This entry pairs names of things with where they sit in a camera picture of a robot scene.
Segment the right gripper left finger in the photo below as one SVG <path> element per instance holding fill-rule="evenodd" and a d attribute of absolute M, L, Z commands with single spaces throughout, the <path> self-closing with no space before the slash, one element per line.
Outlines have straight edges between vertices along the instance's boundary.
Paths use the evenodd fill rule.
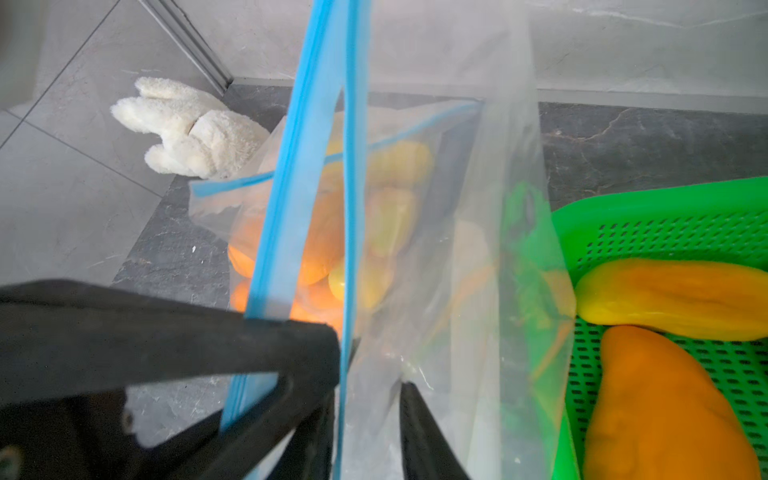
<path fill-rule="evenodd" d="M 323 397 L 276 389 L 263 401 L 265 479 L 328 479 L 332 471 L 336 391 Z"/>

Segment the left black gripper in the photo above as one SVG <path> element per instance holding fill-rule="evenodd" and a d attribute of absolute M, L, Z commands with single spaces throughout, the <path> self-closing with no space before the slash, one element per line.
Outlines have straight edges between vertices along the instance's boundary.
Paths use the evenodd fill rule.
<path fill-rule="evenodd" d="M 241 479 L 263 459 L 263 400 L 221 429 L 211 414 L 152 448 L 129 431 L 126 389 L 274 373 L 323 397 L 339 381 L 334 330 L 69 280 L 1 290 L 3 479 Z"/>

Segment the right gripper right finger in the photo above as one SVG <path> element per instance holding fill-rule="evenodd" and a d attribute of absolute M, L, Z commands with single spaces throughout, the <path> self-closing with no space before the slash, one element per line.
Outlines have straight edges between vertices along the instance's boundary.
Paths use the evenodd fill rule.
<path fill-rule="evenodd" d="M 400 386 L 399 424 L 405 480 L 468 480 L 418 387 Z"/>

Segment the clear zip-top bag blue zipper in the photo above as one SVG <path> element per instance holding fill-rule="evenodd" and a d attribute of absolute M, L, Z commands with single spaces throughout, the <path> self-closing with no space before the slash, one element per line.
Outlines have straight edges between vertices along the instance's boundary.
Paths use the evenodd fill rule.
<path fill-rule="evenodd" d="M 468 121 L 475 102 L 448 100 L 368 112 L 364 210 L 364 270 L 358 307 L 379 308 L 392 288 L 397 263 L 410 247 L 437 167 L 445 134 Z M 341 111 L 333 117 L 322 176 L 301 255 L 290 317 L 342 330 L 344 278 L 344 180 Z M 244 312 L 267 215 L 284 128 L 278 126 L 238 179 L 197 181 L 190 186 L 192 220 L 227 243 L 229 307 Z"/>

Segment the yellow mango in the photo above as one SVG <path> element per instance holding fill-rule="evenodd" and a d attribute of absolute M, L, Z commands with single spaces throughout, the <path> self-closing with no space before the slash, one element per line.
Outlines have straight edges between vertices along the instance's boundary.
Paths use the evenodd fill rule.
<path fill-rule="evenodd" d="M 401 141 L 371 152 L 368 156 L 369 184 L 413 186 L 432 174 L 434 157 L 422 142 Z"/>

